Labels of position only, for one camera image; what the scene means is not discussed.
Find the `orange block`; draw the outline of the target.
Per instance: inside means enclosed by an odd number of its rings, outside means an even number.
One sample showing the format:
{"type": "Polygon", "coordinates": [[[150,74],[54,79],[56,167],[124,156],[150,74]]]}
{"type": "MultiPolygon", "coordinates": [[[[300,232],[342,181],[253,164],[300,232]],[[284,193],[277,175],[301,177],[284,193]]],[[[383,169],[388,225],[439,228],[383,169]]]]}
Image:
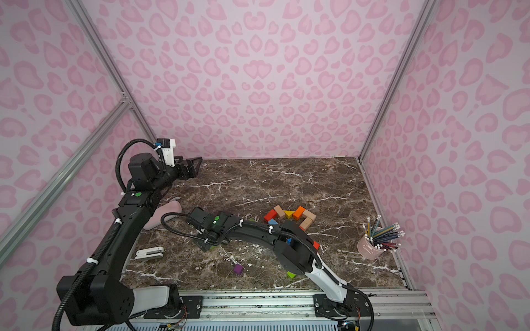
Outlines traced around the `orange block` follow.
{"type": "Polygon", "coordinates": [[[305,208],[300,206],[298,207],[292,214],[292,218],[295,219],[296,221],[298,221],[303,215],[304,215],[304,212],[305,212],[305,208]]]}

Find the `natural wood block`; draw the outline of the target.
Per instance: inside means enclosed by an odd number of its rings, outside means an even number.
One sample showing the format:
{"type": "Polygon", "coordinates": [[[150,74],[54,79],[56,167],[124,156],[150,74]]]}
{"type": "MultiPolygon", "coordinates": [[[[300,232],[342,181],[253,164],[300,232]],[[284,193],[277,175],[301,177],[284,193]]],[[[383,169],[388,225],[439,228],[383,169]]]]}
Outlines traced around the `natural wood block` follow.
{"type": "Polygon", "coordinates": [[[276,218],[285,219],[287,217],[287,214],[284,212],[284,210],[279,205],[275,206],[273,210],[277,214],[276,218]]]}
{"type": "Polygon", "coordinates": [[[314,220],[310,217],[307,217],[300,225],[299,227],[303,230],[303,231],[307,231],[308,228],[313,224],[314,220]]]}
{"type": "Polygon", "coordinates": [[[312,219],[313,221],[316,220],[316,215],[313,214],[311,211],[309,210],[304,210],[304,212],[302,213],[304,215],[304,217],[306,218],[309,218],[309,219],[312,219]]]}

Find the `yellow triangle block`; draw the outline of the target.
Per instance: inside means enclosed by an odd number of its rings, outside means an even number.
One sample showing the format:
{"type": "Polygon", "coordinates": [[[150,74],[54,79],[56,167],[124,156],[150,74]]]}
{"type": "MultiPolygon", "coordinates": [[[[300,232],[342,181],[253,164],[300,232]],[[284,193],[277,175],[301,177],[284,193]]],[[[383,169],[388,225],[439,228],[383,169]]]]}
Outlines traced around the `yellow triangle block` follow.
{"type": "Polygon", "coordinates": [[[285,215],[286,215],[286,218],[287,219],[290,219],[293,217],[293,214],[294,214],[294,211],[289,211],[289,210],[286,210],[284,211],[285,215]]]}

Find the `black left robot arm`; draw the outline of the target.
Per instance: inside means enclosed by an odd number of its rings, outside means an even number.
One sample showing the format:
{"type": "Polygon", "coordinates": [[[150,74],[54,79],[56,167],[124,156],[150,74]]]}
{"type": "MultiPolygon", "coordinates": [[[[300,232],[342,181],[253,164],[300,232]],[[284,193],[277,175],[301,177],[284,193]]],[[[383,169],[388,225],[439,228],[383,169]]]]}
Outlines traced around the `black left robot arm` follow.
{"type": "Polygon", "coordinates": [[[154,215],[165,192],[176,180],[195,178],[202,158],[174,155],[175,141],[133,139],[119,152],[115,176],[124,195],[113,209],[113,223],[83,266],[57,284],[61,303],[52,321],[59,330],[62,318],[71,325],[129,324],[136,314],[149,310],[182,311],[177,286],[157,285],[133,290],[121,273],[144,226],[154,215]]]}

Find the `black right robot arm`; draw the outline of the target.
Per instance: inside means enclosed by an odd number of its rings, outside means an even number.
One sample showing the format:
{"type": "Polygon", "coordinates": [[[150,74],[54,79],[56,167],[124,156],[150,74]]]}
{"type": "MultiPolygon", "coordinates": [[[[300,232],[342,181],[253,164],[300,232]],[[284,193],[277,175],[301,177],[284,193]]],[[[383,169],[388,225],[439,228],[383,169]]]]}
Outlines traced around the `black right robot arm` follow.
{"type": "Polygon", "coordinates": [[[316,316],[338,323],[354,318],[358,328],[361,317],[367,316],[367,329],[374,327],[375,312],[369,296],[337,276],[323,262],[316,242],[293,221],[260,224],[231,213],[210,214],[197,207],[189,214],[167,212],[160,223],[170,233],[193,239],[204,252],[231,240],[263,246],[288,272],[304,275],[323,291],[327,302],[317,308],[316,316]]]}

